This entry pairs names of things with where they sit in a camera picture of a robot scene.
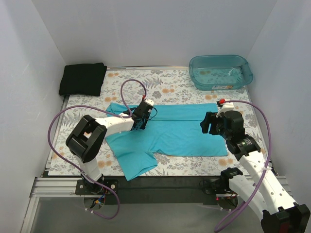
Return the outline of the turquoise t-shirt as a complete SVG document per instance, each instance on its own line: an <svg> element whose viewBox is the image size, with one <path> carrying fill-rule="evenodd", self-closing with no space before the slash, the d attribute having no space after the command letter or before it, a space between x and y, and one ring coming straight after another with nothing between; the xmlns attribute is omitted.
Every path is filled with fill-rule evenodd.
<svg viewBox="0 0 311 233"><path fill-rule="evenodd" d="M112 134L106 142L128 181L157 167L154 153L182 157L227 156L223 138L203 134L200 123L215 103L157 105L144 130Z"/></svg>

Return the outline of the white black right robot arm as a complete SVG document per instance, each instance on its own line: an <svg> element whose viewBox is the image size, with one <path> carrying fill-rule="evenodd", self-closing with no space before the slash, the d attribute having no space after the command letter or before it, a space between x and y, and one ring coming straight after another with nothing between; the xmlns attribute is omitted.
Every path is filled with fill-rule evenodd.
<svg viewBox="0 0 311 233"><path fill-rule="evenodd" d="M237 168L221 172L220 188L237 193L260 220L265 233L303 233L311 216L305 204L298 204L278 181L273 171L265 167L264 156L257 142L245 133L240 112L207 112L200 126L203 133L220 135L229 151L245 168L252 180L247 180Z"/></svg>

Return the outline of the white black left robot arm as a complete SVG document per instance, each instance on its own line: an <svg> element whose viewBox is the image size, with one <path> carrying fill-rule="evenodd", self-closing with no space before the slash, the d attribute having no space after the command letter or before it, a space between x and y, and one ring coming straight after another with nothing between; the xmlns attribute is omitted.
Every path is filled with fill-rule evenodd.
<svg viewBox="0 0 311 233"><path fill-rule="evenodd" d="M103 190L104 176L96 162L96 156L107 136L144 130L154 108L152 100L142 100L132 112L125 111L105 118L93 118L85 115L66 139L66 146L78 159L83 170L82 177L87 181L86 187L92 194Z"/></svg>

